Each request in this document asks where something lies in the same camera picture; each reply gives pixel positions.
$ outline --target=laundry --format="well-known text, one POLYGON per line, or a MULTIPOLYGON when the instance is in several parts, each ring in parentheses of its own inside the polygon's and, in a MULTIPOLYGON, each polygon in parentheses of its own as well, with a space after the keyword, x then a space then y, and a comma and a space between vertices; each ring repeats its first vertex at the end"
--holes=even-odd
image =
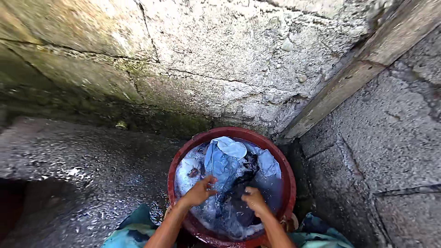
POLYGON ((176 192, 185 195, 208 175, 217 178, 213 185, 217 194, 190 210, 207 229, 234 240, 263 230, 260 219, 241 200, 246 186, 259 188, 273 211, 280 207, 279 163, 251 142, 219 137, 193 148, 176 169, 176 192))

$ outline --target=wall crack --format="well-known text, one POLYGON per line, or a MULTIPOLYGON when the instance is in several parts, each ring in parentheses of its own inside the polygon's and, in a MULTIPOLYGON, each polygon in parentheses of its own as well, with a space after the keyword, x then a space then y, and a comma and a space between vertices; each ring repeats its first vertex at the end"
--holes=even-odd
POLYGON ((146 29, 147 29, 147 35, 149 36, 150 40, 152 41, 153 50, 155 51, 155 55, 156 55, 155 61, 157 63, 160 63, 159 62, 159 56, 158 56, 158 50, 156 49, 155 42, 153 41, 153 38, 152 38, 152 36, 150 35, 150 32, 149 32, 149 26, 147 25, 146 14, 144 13, 144 7, 142 6, 142 3, 138 2, 137 0, 135 0, 135 3, 138 5, 139 9, 141 10, 142 19, 144 20, 144 25, 146 26, 146 29))
POLYGON ((108 56, 108 57, 112 57, 112 58, 116 58, 116 59, 127 59, 127 60, 135 60, 135 61, 149 61, 151 59, 136 59, 136 58, 130 58, 127 56, 121 56, 121 55, 110 55, 110 54, 106 54, 106 53, 97 53, 97 52, 93 52, 93 51, 86 51, 86 50, 77 50, 68 46, 64 46, 64 45, 57 45, 48 41, 43 41, 43 45, 42 44, 36 44, 36 43, 32 43, 32 42, 27 42, 27 41, 16 41, 16 40, 9 40, 9 39, 5 39, 5 38, 0 38, 0 41, 7 41, 7 42, 11 42, 11 43, 18 43, 18 44, 22 44, 22 45, 32 45, 32 46, 42 46, 42 47, 54 47, 54 48, 59 48, 59 49, 66 49, 66 50, 71 50, 71 51, 75 51, 77 53, 90 53, 93 55, 104 55, 104 56, 108 56))
POLYGON ((441 184, 419 186, 419 187, 414 187, 414 188, 388 190, 388 191, 384 191, 384 192, 374 193, 374 196, 375 197, 385 197, 385 196, 429 194, 429 193, 441 193, 441 184))

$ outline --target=concrete floor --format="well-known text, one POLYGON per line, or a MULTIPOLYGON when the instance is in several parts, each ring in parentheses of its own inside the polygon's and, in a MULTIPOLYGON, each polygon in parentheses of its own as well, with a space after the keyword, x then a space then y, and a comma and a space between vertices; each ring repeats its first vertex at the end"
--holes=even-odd
POLYGON ((27 180, 23 214, 1 248, 99 247, 139 204, 167 206, 167 174, 185 141, 19 118, 0 136, 0 178, 27 180))

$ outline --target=concrete wall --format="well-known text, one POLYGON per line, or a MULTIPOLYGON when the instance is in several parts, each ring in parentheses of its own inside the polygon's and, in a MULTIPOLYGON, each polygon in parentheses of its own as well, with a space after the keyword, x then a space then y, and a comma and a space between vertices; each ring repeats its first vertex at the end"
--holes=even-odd
POLYGON ((300 139, 317 211, 356 246, 441 245, 440 34, 300 139))
POLYGON ((186 137, 274 136, 399 2, 1 0, 1 99, 186 137))

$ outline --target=light blue cloth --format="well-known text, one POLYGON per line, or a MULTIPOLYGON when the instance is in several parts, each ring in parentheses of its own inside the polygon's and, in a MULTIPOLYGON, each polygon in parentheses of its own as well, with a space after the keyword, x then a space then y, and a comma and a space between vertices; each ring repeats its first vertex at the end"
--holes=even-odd
POLYGON ((222 195, 227 191, 235 179, 238 161, 245 157, 247 148, 242 142, 237 142, 229 137, 212 139, 205 155, 206 175, 217 178, 214 189, 222 195))
POLYGON ((251 145, 250 143, 245 143, 245 147, 249 152, 258 156, 257 162, 260 168, 258 173, 262 173, 266 177, 275 174, 277 175, 277 178, 282 178, 282 172, 280 171, 279 162, 277 162, 277 160, 269 152, 268 149, 262 150, 259 147, 251 145))

